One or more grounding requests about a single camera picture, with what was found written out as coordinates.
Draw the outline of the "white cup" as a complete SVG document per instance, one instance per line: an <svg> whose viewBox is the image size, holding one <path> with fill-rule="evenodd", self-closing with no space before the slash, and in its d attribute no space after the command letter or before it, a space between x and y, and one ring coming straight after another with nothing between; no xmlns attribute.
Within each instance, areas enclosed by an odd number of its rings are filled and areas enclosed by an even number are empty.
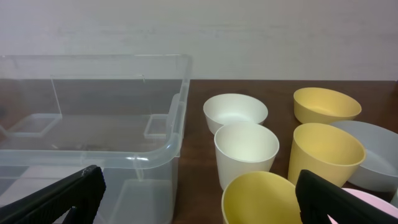
<svg viewBox="0 0 398 224"><path fill-rule="evenodd" d="M270 129L249 122L222 126L214 135L214 144L222 189L242 174L269 171L280 149Z"/></svg>

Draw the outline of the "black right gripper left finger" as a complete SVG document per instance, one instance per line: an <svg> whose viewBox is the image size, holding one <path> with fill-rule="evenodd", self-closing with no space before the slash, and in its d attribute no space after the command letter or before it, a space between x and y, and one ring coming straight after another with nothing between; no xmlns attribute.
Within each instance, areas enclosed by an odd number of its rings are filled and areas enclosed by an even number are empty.
<svg viewBox="0 0 398 224"><path fill-rule="evenodd" d="M100 167L88 166L1 208L2 224L93 223L106 191Z"/></svg>

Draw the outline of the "yellow bowl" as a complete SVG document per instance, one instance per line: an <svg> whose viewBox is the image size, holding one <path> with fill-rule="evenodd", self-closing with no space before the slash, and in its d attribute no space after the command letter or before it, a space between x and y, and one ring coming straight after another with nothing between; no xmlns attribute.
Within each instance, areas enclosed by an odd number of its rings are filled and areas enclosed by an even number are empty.
<svg viewBox="0 0 398 224"><path fill-rule="evenodd" d="M354 98L326 88L301 88L294 92L293 98L294 115L302 124L354 120L362 112Z"/></svg>

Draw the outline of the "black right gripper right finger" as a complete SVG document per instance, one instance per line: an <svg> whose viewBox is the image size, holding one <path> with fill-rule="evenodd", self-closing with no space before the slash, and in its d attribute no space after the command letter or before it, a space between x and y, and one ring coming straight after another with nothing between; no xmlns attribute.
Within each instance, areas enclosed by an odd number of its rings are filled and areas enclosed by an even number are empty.
<svg viewBox="0 0 398 224"><path fill-rule="evenodd" d="M301 170L295 188L303 223L397 223L397 218L355 197L309 170Z"/></svg>

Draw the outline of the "white bowl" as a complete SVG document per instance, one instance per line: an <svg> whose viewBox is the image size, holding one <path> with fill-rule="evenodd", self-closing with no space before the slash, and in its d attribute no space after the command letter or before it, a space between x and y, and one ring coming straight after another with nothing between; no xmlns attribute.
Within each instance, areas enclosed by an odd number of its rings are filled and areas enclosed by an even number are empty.
<svg viewBox="0 0 398 224"><path fill-rule="evenodd" d="M203 105L208 128L215 134L222 126L237 121L263 124L269 114L260 100L237 93L212 96Z"/></svg>

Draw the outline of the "grey bowl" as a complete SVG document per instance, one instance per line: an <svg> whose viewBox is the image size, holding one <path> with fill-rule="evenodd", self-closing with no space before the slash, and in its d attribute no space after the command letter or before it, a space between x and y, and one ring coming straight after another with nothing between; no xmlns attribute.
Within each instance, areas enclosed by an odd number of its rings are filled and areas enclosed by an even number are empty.
<svg viewBox="0 0 398 224"><path fill-rule="evenodd" d="M360 121L336 121L331 125L350 133L367 152L349 183L377 192L397 190L397 133Z"/></svg>

